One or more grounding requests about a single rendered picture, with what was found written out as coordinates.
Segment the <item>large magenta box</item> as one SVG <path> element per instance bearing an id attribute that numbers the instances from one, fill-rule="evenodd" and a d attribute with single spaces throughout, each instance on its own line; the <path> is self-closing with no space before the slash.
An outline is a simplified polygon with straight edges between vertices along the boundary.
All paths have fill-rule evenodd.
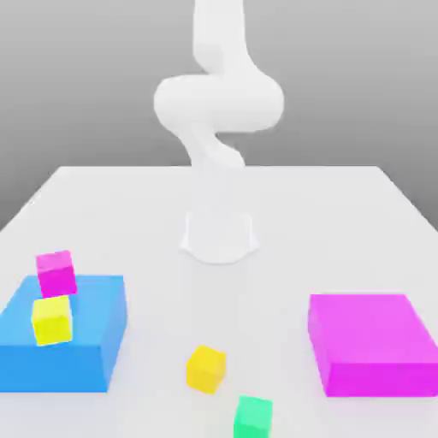
<path id="1" fill-rule="evenodd" d="M 328 397 L 438 396 L 438 345 L 404 294 L 312 294 L 308 333 Z"/>

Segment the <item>small lemon yellow cube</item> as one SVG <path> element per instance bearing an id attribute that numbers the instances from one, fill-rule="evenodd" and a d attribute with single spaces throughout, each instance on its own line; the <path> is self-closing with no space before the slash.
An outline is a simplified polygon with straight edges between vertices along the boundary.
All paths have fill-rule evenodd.
<path id="1" fill-rule="evenodd" d="M 70 342 L 73 339 L 73 317 L 68 296 L 36 299 L 32 325 L 38 346 Z"/>

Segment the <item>small golden yellow cube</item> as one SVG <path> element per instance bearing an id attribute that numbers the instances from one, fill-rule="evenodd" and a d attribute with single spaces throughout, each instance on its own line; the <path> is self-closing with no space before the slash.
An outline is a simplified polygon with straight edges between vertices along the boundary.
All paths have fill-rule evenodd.
<path id="1" fill-rule="evenodd" d="M 198 346 L 186 363 L 186 384 L 206 394 L 214 394 L 226 374 L 226 353 Z"/>

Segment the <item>large blue box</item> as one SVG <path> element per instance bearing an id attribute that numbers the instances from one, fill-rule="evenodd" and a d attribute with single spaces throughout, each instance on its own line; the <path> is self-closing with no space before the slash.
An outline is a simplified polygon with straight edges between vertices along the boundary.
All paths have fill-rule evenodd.
<path id="1" fill-rule="evenodd" d="M 121 275 L 78 275 L 71 301 L 73 340 L 38 346 L 31 322 L 40 296 L 24 278 L 0 313 L 0 392 L 106 392 L 127 326 Z"/>

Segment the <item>small green cube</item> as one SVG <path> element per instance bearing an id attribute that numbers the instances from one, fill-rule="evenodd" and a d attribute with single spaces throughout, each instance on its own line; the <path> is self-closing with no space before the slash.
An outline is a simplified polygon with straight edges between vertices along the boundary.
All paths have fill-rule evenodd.
<path id="1" fill-rule="evenodd" d="M 234 416 L 233 438 L 269 438 L 272 413 L 271 400 L 241 395 Z"/>

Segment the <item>small magenta cube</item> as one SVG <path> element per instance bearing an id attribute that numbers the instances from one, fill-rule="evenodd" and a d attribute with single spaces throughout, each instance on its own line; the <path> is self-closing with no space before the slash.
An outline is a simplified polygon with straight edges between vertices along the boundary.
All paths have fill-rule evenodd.
<path id="1" fill-rule="evenodd" d="M 43 299 L 77 294 L 74 266 L 69 250 L 38 255 L 36 266 Z"/>

